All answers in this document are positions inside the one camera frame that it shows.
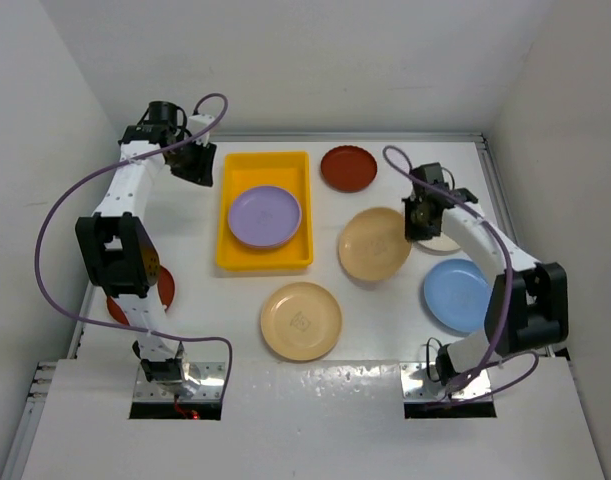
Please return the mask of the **pink plate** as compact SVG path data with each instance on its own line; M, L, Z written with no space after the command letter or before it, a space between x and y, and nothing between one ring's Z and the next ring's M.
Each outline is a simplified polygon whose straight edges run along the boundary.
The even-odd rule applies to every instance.
M288 244L300 234L300 224L284 222L237 224L232 233L243 245L255 249L273 249Z

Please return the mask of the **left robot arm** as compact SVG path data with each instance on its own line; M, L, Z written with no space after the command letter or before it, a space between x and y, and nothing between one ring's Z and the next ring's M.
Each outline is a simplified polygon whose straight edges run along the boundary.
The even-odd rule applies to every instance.
M185 111L167 101L149 103L143 118L119 142L123 166L75 233L91 283L101 288L136 328L134 351L148 382L187 399L200 387L199 370L178 340L159 337L167 319L159 297L159 255L142 219L154 181L168 168L187 182L210 187L216 147L206 135L189 138Z

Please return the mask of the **purple plate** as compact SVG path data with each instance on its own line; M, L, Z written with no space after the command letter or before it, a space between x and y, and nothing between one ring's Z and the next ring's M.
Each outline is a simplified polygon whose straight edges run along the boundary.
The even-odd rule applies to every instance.
M238 195L227 214L229 230L242 244L269 249L287 243L302 220L299 201L289 191L257 186Z

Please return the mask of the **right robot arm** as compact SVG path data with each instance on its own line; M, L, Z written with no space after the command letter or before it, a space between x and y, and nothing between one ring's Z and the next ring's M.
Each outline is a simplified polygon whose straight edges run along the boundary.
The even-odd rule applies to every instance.
M565 341L569 335L568 281L557 262L544 263L515 245L490 222L466 188L449 189L439 164L405 171L413 184L405 198L405 237L445 234L483 273L492 288L483 326L439 348L435 369L448 392L513 355Z

